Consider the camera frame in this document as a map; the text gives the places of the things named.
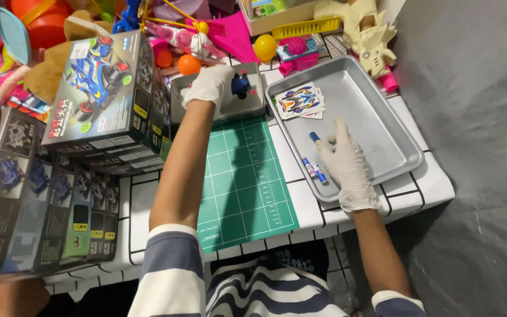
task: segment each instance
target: white tablecloth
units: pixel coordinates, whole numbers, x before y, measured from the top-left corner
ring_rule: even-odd
[[[345,54],[345,47],[342,47],[340,39],[340,34],[324,36],[327,50],[321,53],[321,60]],[[229,62],[238,63],[235,59]],[[274,61],[272,65],[260,66],[264,84],[283,78],[277,70],[278,65],[278,61]],[[435,161],[402,97],[390,97],[388,101],[424,151],[425,162],[409,173],[375,186],[375,191],[381,200],[379,211],[386,223],[454,198],[454,190],[449,178]],[[275,120],[269,117],[268,124],[300,228],[289,234],[276,235],[207,253],[208,261],[235,257],[285,244],[322,239],[355,228],[348,214],[341,210],[337,203],[321,203],[314,198],[297,164],[283,164],[283,162],[294,162],[295,159]],[[80,299],[89,288],[139,278],[139,265],[144,258],[144,248],[148,238],[148,216],[159,177],[160,172],[156,171],[121,180],[121,210],[114,261],[104,262],[101,265],[83,264],[67,272],[46,277],[51,294],[71,292],[74,299]]]

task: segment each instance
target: gloved hand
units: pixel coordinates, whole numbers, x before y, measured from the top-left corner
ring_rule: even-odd
[[[335,118],[336,132],[328,138],[335,144],[334,153],[330,152],[324,142],[317,140],[316,147],[330,176],[339,183],[340,206],[346,212],[361,209],[377,209],[381,202],[375,189],[367,178],[367,162],[359,144],[349,135],[344,120]]]
[[[234,68],[227,65],[201,68],[181,105],[187,110],[187,104],[193,99],[212,101],[216,105],[214,120],[218,119],[220,106],[232,98],[231,83],[235,73]]]

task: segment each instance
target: orange plastic container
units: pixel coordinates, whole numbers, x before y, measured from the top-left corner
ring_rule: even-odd
[[[23,19],[32,9],[47,0],[10,0],[11,12]],[[66,41],[64,21],[71,9],[65,0],[56,0],[39,17],[35,18],[26,30],[29,33],[32,48],[50,48]]]

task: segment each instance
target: gray fabric backdrop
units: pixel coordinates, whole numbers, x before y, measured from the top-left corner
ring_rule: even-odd
[[[389,232],[430,315],[507,316],[507,1],[406,0],[397,25],[400,92],[457,196]]]

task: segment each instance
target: green cutting mat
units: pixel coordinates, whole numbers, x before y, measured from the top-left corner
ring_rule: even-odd
[[[213,127],[197,224],[205,252],[297,228],[265,118]]]

